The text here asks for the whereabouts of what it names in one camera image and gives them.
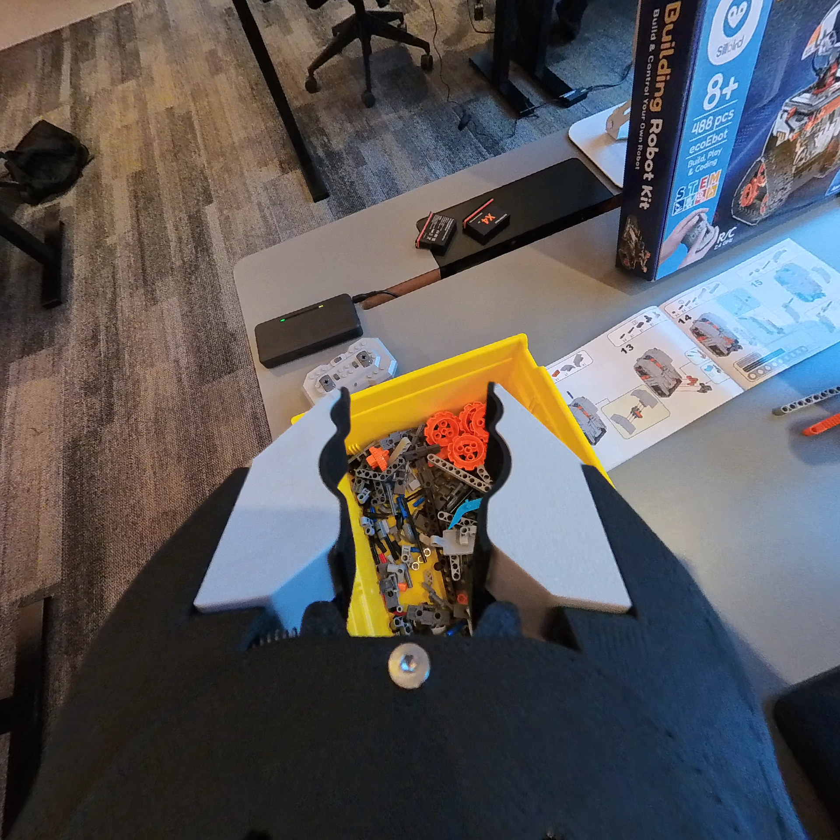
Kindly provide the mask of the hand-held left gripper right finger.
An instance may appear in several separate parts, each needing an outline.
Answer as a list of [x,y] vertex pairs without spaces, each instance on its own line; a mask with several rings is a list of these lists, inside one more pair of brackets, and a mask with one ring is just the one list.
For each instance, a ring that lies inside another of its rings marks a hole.
[[557,606],[626,613],[632,606],[583,462],[501,385],[486,425],[501,442],[502,476],[486,498],[486,588],[520,617]]

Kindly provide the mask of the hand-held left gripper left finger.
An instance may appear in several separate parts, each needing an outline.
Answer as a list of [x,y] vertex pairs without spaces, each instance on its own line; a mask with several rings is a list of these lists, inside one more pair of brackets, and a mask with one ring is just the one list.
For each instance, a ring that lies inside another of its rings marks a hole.
[[196,594],[199,612],[263,607],[300,621],[310,604],[332,602],[347,620],[353,534],[339,483],[349,431],[341,388],[254,458]]

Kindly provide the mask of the pile of building block parts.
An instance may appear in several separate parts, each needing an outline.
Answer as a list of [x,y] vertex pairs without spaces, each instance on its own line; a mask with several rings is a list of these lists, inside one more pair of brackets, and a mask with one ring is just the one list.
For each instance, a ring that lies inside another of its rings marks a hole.
[[487,470],[486,403],[438,411],[350,448],[360,514],[350,632],[473,634],[473,565]]

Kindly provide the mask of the yellow plastic bin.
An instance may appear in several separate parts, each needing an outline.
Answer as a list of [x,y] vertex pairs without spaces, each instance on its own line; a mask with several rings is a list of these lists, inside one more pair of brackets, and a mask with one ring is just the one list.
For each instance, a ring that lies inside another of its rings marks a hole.
[[[436,412],[458,413],[466,404],[484,402],[489,382],[502,385],[581,461],[610,479],[550,373],[530,354],[524,334],[352,395],[351,426],[345,438],[348,456],[395,431],[414,431]],[[360,524],[362,510],[351,485],[348,477],[339,483],[350,512],[356,561],[347,629],[351,636],[390,637],[390,618],[379,591],[374,555]]]

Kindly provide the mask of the grey perforated beam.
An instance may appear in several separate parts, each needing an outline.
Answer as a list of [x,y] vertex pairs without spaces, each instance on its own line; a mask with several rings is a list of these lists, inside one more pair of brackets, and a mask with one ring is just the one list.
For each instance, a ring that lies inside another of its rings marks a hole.
[[809,406],[813,406],[819,403],[824,403],[827,400],[833,399],[836,396],[839,396],[840,388],[839,385],[835,385],[832,387],[828,387],[822,391],[801,397],[798,400],[786,403],[782,406],[776,407],[772,410],[772,415],[777,417],[782,417],[785,415],[789,415],[795,412],[798,412],[804,408]]

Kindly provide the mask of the grey desk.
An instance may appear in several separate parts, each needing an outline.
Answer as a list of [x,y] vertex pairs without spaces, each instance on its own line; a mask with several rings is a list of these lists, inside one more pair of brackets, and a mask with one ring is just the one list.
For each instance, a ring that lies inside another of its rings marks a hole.
[[[269,248],[234,268],[251,350],[258,322],[341,292],[384,289],[434,268],[410,231],[440,210],[512,182],[574,150],[561,134],[317,227],[328,218],[300,177],[269,193]],[[460,272],[361,314],[400,370],[528,336],[540,364],[566,355],[634,312],[672,298],[790,236],[838,268],[838,201],[659,283],[614,267],[618,212]],[[728,626],[762,699],[838,665],[838,429],[801,430],[836,407],[788,417],[773,408],[838,383],[838,346],[798,363],[612,472],[616,488],[690,567]]]

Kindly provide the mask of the black desk pad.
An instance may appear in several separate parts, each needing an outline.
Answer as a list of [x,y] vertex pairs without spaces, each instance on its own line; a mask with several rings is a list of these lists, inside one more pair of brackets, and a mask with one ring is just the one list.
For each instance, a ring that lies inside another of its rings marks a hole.
[[[509,215],[509,224],[485,245],[464,232],[463,223],[479,206],[492,200],[489,210]],[[612,193],[576,158],[495,187],[441,210],[457,223],[446,252],[436,255],[442,278],[477,266],[512,250],[557,234],[619,207]]]

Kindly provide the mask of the white remote controller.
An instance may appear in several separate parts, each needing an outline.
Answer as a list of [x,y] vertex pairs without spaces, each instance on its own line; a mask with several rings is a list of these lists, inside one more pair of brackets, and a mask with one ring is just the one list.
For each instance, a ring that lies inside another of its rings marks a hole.
[[350,394],[391,380],[397,373],[396,358],[377,338],[361,338],[346,352],[310,371],[304,382],[310,404],[345,387]]

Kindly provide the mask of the black rectangular power bank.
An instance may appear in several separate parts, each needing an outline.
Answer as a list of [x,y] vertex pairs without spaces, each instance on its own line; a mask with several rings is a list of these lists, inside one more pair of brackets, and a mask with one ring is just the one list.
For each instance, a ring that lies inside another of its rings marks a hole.
[[359,314],[346,293],[255,326],[259,362],[269,369],[362,334]]

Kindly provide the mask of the open instruction manual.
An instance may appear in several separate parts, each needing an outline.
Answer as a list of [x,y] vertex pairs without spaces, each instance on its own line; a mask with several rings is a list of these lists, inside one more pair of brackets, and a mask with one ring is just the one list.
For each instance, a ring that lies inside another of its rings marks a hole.
[[547,371],[613,469],[838,339],[838,271],[787,238]]

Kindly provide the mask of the small black battery pack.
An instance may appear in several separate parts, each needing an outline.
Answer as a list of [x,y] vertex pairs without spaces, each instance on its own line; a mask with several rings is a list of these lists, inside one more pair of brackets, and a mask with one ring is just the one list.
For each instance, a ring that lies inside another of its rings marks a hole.
[[429,213],[421,220],[421,226],[415,240],[417,249],[429,250],[436,256],[443,255],[457,230],[454,218],[443,213]]
[[510,214],[495,198],[489,198],[463,221],[463,231],[480,245],[487,245],[510,223]]

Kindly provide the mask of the white standing board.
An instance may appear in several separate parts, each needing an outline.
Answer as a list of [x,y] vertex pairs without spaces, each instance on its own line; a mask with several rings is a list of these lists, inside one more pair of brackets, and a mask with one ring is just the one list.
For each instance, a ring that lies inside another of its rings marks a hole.
[[618,190],[623,189],[630,111],[631,102],[626,100],[575,122],[568,129],[570,141]]

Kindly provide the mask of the black bag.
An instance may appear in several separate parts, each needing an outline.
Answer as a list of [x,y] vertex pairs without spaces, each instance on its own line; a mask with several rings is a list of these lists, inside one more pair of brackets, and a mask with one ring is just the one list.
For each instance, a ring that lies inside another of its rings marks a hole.
[[1,153],[7,177],[1,187],[15,191],[24,203],[38,205],[67,193],[92,161],[79,139],[39,120],[13,150]]

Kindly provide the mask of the blue robot kit box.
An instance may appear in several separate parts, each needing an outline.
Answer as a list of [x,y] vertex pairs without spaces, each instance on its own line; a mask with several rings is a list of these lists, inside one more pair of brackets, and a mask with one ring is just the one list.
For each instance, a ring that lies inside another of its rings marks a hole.
[[616,267],[659,280],[839,189],[838,1],[646,1]]

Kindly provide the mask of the black office chair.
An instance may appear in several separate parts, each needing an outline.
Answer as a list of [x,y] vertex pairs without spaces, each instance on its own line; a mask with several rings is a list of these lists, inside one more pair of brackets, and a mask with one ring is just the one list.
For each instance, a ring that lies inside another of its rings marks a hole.
[[308,76],[304,86],[309,93],[319,90],[319,83],[315,71],[325,65],[331,58],[359,40],[362,47],[364,62],[365,89],[361,94],[363,105],[370,109],[375,105],[371,81],[371,39],[373,36],[391,40],[406,46],[419,48],[423,51],[421,68],[430,72],[434,68],[431,47],[425,40],[409,34],[405,29],[404,13],[400,11],[384,11],[389,1],[378,1],[379,10],[368,10],[363,1],[350,1],[353,14],[332,27],[332,39],[327,47],[316,57],[308,67]]

